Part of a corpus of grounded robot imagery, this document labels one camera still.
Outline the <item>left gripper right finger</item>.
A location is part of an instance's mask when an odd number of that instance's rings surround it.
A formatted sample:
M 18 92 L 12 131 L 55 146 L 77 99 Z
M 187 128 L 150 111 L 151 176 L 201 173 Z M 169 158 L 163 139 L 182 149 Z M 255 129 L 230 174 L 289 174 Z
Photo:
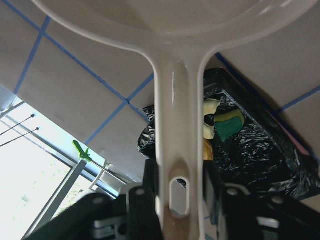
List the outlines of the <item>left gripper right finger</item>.
M 239 188 L 226 186 L 217 173 L 204 170 L 203 193 L 219 240 L 264 239 L 248 198 Z

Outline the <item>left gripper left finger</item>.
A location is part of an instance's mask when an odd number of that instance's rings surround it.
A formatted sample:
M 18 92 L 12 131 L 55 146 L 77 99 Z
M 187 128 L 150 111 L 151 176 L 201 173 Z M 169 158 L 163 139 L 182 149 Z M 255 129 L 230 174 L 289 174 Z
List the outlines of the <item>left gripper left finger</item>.
M 159 192 L 159 170 L 155 159 L 145 161 L 142 185 L 127 194 L 127 238 L 129 240 L 162 240 L 163 233 L 156 213 Z

